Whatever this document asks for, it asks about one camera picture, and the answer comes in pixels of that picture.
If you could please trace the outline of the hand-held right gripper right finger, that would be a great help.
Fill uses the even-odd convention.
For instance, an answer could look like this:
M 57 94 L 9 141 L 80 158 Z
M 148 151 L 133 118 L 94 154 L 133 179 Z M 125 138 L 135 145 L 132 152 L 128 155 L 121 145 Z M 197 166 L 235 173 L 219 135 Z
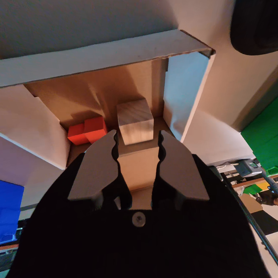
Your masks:
M 158 176 L 193 200 L 208 201 L 209 195 L 190 150 L 165 130 L 158 136 Z

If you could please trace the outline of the open cardboard box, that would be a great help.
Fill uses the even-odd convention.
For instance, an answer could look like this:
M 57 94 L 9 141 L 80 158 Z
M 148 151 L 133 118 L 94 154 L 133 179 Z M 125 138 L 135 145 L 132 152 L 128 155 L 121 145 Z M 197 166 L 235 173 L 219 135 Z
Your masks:
M 277 52 L 247 56 L 230 42 L 235 1 L 1 1 L 1 58 L 68 50 L 172 29 L 216 50 L 184 143 L 205 163 L 251 157 L 232 129 L 277 67 Z

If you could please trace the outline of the blue cloth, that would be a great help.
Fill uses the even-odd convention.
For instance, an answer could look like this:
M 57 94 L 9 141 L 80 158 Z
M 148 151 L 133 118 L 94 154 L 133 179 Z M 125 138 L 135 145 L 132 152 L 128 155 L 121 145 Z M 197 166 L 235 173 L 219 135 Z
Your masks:
M 16 240 L 24 187 L 0 181 L 0 244 Z

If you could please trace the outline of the black rounded object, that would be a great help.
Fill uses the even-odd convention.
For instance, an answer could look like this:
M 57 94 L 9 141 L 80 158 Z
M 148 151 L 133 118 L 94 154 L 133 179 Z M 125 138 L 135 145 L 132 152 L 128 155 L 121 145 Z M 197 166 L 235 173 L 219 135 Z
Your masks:
M 236 0 L 230 40 L 233 48 L 244 55 L 278 51 L 278 1 Z

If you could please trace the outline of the pale wooden cube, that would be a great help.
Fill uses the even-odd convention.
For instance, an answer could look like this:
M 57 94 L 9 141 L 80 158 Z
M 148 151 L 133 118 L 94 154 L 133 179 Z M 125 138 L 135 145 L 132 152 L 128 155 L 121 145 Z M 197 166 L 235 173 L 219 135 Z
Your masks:
M 116 109 L 118 125 L 125 145 L 153 140 L 154 118 L 145 98 L 118 104 Z

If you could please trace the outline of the white cardboard box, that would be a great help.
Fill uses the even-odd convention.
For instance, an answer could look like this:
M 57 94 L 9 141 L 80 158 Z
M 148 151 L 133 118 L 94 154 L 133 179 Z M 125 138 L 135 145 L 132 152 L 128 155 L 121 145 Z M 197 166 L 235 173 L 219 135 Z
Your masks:
M 213 48 L 176 29 L 1 60 L 1 159 L 27 152 L 22 169 L 10 163 L 1 180 L 26 186 L 35 157 L 66 169 L 91 146 L 74 145 L 69 126 L 102 116 L 107 132 L 118 131 L 129 189 L 151 186 L 159 130 L 184 140 L 211 56 Z M 144 98 L 154 118 L 153 140 L 125 145 L 116 106 Z

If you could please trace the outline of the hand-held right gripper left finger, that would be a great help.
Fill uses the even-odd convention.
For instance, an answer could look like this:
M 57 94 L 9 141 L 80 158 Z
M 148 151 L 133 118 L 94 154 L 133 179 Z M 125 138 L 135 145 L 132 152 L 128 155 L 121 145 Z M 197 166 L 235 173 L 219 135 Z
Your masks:
M 101 207 L 102 190 L 118 177 L 118 158 L 118 133 L 112 130 L 85 151 L 68 200 L 91 200 Z

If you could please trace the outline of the black tripod pole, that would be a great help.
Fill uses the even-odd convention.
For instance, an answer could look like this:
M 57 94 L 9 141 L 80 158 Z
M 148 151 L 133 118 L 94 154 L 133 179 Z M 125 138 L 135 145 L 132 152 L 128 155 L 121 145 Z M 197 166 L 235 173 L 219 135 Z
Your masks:
M 264 210 L 250 214 L 243 202 L 240 200 L 240 195 L 234 190 L 226 175 L 224 173 L 219 173 L 218 170 L 216 170 L 216 172 L 219 176 L 221 176 L 221 181 L 224 182 L 230 193 L 237 200 L 249 224 L 260 239 L 261 244 L 264 246 L 265 250 L 268 251 L 276 265 L 278 265 L 277 220 L 266 213 Z
M 258 164 L 260 170 L 261 170 L 261 175 L 264 178 L 264 180 L 268 183 L 268 189 L 272 192 L 272 193 L 276 193 L 278 194 L 278 184 L 274 181 L 273 178 L 267 176 L 266 171 L 263 169 L 263 167 L 261 166 L 261 164 Z

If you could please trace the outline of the red cube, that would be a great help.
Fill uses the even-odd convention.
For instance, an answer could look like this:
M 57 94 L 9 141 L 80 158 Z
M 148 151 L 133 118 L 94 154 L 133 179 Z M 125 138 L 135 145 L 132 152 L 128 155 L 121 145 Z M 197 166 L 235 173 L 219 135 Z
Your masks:
M 76 146 L 88 144 L 89 140 L 84 134 L 84 123 L 69 126 L 68 139 Z
M 102 116 L 86 119 L 83 134 L 93 144 L 107 134 L 107 127 Z

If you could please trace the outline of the small cardboard piece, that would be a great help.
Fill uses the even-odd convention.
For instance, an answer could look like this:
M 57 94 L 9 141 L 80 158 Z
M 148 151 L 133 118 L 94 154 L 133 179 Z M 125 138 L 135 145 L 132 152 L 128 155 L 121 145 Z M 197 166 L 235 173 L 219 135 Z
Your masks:
M 239 196 L 240 200 L 243 202 L 250 214 L 263 211 L 263 207 L 260 203 L 256 201 L 254 197 L 243 193 Z

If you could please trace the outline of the green board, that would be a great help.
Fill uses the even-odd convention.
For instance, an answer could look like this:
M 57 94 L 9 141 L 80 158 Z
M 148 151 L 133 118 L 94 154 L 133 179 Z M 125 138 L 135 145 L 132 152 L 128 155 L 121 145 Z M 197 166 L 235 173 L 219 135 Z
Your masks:
M 278 113 L 277 105 L 270 105 L 260 113 L 241 135 L 268 176 L 277 175 Z

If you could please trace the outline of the light grey power adapter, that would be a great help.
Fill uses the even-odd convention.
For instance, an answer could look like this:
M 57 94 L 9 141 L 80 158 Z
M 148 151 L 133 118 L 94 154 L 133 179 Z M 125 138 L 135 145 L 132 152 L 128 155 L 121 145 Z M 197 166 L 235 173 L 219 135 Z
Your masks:
M 261 167 L 252 159 L 239 160 L 234 167 L 241 177 L 251 177 L 262 173 Z

